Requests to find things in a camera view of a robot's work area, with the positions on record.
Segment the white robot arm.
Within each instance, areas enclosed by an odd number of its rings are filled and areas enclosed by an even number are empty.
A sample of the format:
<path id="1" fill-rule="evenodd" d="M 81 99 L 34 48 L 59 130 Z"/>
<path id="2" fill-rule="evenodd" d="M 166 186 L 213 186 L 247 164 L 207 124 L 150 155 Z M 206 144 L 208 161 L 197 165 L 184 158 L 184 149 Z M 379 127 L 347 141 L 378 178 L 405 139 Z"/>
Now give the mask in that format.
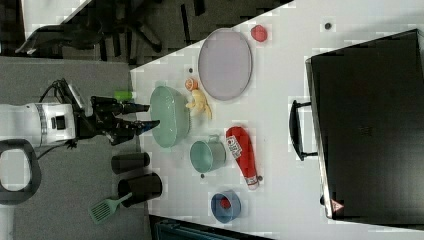
<path id="1" fill-rule="evenodd" d="M 129 141 L 159 125 L 158 120 L 129 121 L 122 117 L 130 113 L 147 112 L 149 107 L 114 98 L 91 98 L 91 114 L 76 101 L 67 103 L 28 103 L 1 106 L 1 162 L 29 170 L 28 181 L 12 188 L 14 170 L 5 170 L 1 178 L 1 203 L 18 205 L 29 200 L 42 181 L 38 148 L 51 151 L 55 147 L 78 140 L 106 136 L 112 145 Z"/>

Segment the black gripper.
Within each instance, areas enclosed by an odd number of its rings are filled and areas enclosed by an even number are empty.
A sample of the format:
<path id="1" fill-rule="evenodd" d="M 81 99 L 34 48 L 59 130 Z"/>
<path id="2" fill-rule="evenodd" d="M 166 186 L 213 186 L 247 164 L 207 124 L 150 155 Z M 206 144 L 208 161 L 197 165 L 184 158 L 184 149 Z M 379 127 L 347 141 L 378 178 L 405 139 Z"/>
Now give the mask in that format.
<path id="1" fill-rule="evenodd" d="M 119 102 L 115 98 L 92 96 L 90 98 L 92 114 L 85 119 L 76 120 L 76 137 L 78 140 L 90 139 L 97 135 L 106 136 L 112 146 L 132 140 L 150 131 L 160 124 L 159 120 L 134 121 L 134 129 L 130 121 L 117 118 L 117 115 L 147 112 L 149 105 Z"/>

